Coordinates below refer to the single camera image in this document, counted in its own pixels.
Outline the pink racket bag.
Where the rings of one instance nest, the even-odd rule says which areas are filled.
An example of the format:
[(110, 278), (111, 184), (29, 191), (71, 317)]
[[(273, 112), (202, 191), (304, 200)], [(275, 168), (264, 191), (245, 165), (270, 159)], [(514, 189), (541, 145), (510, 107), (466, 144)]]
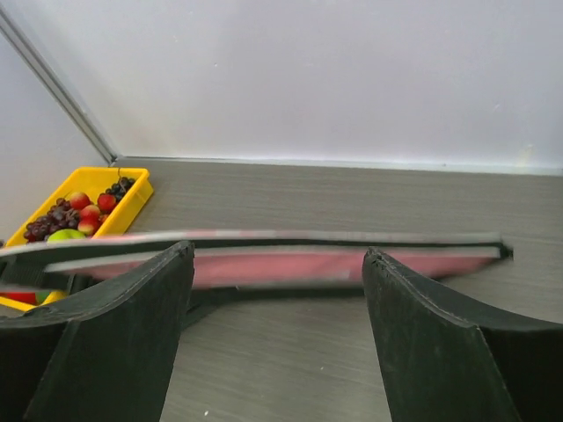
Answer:
[(180, 241), (194, 245), (194, 288), (213, 308), (220, 291), (240, 288), (356, 290), (362, 261), (376, 247), (414, 271), (439, 280), (474, 273), (513, 258), (497, 234), (424, 235), (300, 230), (196, 229), (39, 242), (1, 250), (1, 293), (36, 294), (36, 305), (1, 296), (3, 306), (27, 312), (91, 284), (126, 273)]

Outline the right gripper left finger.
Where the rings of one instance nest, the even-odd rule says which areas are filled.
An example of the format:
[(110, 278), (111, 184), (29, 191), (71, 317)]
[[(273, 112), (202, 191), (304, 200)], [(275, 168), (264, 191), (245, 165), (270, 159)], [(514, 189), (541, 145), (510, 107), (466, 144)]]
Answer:
[(4, 421), (157, 421), (194, 277), (182, 241), (137, 268), (1, 321)]

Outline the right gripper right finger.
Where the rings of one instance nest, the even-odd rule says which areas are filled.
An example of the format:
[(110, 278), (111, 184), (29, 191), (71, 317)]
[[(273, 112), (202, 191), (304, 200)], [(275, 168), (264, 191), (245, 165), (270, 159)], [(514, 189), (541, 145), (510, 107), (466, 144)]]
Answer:
[(393, 420), (561, 420), (560, 324), (475, 300), (373, 248), (362, 280)]

